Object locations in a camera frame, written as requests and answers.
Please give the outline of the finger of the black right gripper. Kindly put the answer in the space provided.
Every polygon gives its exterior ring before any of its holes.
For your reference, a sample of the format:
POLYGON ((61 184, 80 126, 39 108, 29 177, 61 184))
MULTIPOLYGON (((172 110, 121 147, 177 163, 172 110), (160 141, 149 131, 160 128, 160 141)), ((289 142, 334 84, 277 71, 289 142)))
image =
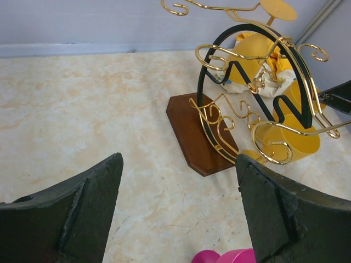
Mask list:
POLYGON ((350 115, 351 80, 318 94, 319 101, 333 109, 350 115))

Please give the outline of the patterned crumpled cloth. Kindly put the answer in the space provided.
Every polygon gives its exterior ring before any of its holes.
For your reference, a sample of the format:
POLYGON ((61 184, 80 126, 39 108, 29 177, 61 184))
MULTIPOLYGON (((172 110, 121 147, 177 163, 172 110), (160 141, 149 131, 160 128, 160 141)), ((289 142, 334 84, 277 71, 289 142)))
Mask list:
POLYGON ((272 49, 274 42, 268 37, 255 33, 243 32, 236 36, 233 52, 244 56, 270 56, 266 60, 246 60, 229 56, 228 60, 237 60, 250 80, 261 78, 264 87, 259 88, 259 95, 274 98, 282 94, 295 80, 296 74, 287 58, 280 57, 280 48, 272 49))

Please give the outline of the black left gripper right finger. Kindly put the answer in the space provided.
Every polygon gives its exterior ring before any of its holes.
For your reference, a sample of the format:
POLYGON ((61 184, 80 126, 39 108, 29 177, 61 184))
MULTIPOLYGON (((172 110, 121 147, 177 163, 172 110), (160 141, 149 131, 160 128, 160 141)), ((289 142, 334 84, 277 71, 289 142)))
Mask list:
POLYGON ((257 262, 350 262, 350 201, 300 184, 251 157, 236 173, 257 262))

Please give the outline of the yellow wine glass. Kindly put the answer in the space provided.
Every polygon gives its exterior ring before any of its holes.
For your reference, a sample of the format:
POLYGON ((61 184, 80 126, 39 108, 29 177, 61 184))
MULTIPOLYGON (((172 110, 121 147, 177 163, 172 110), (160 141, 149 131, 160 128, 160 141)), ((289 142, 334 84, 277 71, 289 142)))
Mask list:
MULTIPOLYGON (((313 132, 316 129, 304 129, 298 119, 293 114, 285 115, 283 125, 303 132, 313 132)), ((262 125, 256 131, 256 138, 258 144, 261 145, 263 152, 269 157, 281 161, 288 157, 287 148, 284 145, 270 145, 270 141, 283 141, 286 142, 292 150, 292 162, 300 160, 306 156, 316 153, 320 148, 320 136, 311 135, 303 136, 295 134, 286 129, 275 127, 273 125, 262 125)), ((262 157, 259 152, 254 150, 244 150, 241 153, 250 156, 262 164, 267 163, 267 159, 262 157)))
POLYGON ((256 78, 265 66, 269 66, 270 79, 273 82, 281 82, 289 73, 295 75, 293 67, 289 60, 280 54, 281 48, 275 43, 276 38, 271 38, 270 34, 263 29, 267 28, 272 31, 271 25, 275 19, 294 21, 297 19, 297 13, 284 1, 259 1, 252 8, 233 8, 229 10, 229 13, 236 19, 243 20, 237 14, 238 12, 252 12, 259 6, 270 15, 270 19, 268 22, 248 19, 246 25, 257 25, 258 29, 240 30, 240 34, 236 38, 237 42, 232 50, 236 55, 230 55, 228 60, 237 60, 249 78, 256 78))
MULTIPOLYGON (((302 113, 302 106, 301 106, 301 95, 300 95, 300 89, 299 89, 299 85, 298 85, 298 81, 294 81, 284 92, 282 95, 286 95, 291 102, 293 103, 293 105, 297 108, 297 110, 302 113)), ((316 101, 314 99, 314 94, 313 95, 313 106, 314 106, 314 110, 315 112, 318 111, 317 108, 317 104, 316 101)), ((291 114, 291 110, 287 107, 287 105, 283 102, 283 100, 279 100, 279 106, 283 112, 283 115, 287 115, 287 114, 291 114)), ((320 103, 321 109, 324 110, 326 105, 320 103)), ((273 118, 278 121, 278 114, 275 111, 275 109, 273 109, 273 118)))

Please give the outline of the pink wine glass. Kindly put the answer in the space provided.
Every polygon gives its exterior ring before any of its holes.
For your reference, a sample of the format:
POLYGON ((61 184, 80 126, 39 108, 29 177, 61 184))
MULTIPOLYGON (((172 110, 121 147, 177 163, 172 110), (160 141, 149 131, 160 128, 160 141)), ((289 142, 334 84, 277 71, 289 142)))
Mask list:
POLYGON ((191 263, 256 263, 256 258, 252 248, 235 249, 224 253, 218 254, 214 250, 203 250, 197 253, 192 259, 191 263))

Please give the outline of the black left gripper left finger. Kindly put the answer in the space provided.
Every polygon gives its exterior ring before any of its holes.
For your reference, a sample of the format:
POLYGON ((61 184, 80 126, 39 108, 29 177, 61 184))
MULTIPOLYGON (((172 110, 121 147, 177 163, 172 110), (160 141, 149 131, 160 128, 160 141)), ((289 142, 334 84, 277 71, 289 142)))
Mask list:
POLYGON ((123 157, 114 153, 42 191, 1 203, 1 262, 102 262, 123 157))

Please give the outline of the aluminium frame post right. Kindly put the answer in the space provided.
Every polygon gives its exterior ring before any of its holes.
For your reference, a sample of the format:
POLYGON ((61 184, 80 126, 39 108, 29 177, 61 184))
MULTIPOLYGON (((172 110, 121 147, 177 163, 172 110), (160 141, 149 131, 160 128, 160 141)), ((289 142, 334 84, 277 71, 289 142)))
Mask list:
POLYGON ((295 45, 304 43, 343 2, 344 0, 328 0, 296 37, 295 45))

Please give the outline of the gold black wine glass rack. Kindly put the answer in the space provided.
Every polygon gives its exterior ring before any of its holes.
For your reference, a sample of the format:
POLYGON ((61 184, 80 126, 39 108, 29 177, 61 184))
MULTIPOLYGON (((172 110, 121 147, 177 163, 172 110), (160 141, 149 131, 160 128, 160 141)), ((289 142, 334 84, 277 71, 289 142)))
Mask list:
POLYGON ((229 61, 236 36, 241 29, 257 30, 257 25, 246 25, 243 20, 231 16, 229 10, 238 7, 220 7, 235 25, 222 32, 212 44, 202 44, 196 48, 196 58, 202 67, 197 83, 197 91, 191 94, 173 96, 168 102, 167 116, 179 142, 182 153, 189 167, 201 174, 209 176, 233 167, 240 151, 236 140, 232 137, 235 119, 244 119, 250 132, 254 151, 267 159, 267 162, 284 165, 292 162, 291 147, 283 141, 270 141, 270 145, 284 145, 288 157, 278 161, 266 155, 256 138, 256 131, 262 125, 273 125, 303 136, 326 133, 337 139, 340 134, 338 125, 332 124, 324 115, 320 106, 320 93, 314 83, 312 74, 303 60, 300 46, 296 46, 290 37, 276 29, 269 30, 271 38, 281 48, 280 54, 287 58, 293 67, 298 81, 302 113, 293 105, 286 95, 266 98, 259 95, 259 88, 264 87, 261 78, 250 80, 237 60, 229 61), (313 106, 313 95, 318 111, 313 106), (304 129, 312 126, 316 131, 302 132, 283 125, 285 115, 279 106, 279 100, 287 105, 304 129), (273 118, 273 109, 279 120, 273 118))

